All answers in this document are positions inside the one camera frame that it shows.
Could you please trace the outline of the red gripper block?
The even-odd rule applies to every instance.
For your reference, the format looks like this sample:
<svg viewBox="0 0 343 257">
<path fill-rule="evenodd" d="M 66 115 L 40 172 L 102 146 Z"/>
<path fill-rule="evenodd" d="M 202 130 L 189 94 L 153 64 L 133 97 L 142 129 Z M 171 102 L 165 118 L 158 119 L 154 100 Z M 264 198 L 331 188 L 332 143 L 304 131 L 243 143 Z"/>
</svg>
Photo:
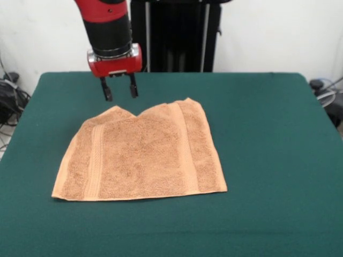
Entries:
<svg viewBox="0 0 343 257">
<path fill-rule="evenodd" d="M 93 52 L 93 50 L 89 50 L 87 52 L 87 61 L 93 75 L 100 78 L 101 87 L 106 101 L 111 102 L 113 97 L 105 77 L 122 73 L 129 74 L 131 96 L 133 98 L 138 97 L 137 83 L 134 73 L 140 72 L 143 67 L 141 47 L 139 44 L 134 43 L 131 50 L 126 55 L 112 59 L 100 58 Z"/>
</svg>

